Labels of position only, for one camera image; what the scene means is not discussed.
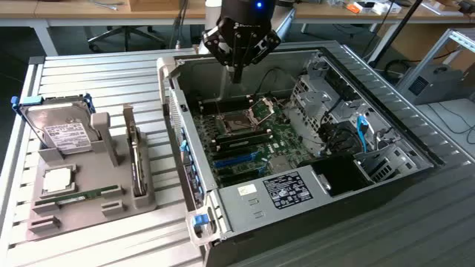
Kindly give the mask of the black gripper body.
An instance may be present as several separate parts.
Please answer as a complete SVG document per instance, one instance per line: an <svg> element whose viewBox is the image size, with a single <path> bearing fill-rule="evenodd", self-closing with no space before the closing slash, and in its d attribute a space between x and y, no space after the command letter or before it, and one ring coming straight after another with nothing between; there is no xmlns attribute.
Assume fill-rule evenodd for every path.
<svg viewBox="0 0 475 267"><path fill-rule="evenodd" d="M223 1L217 23L222 37L234 52L237 66L237 33L247 31L267 34L273 30L271 19L277 1Z"/></svg>

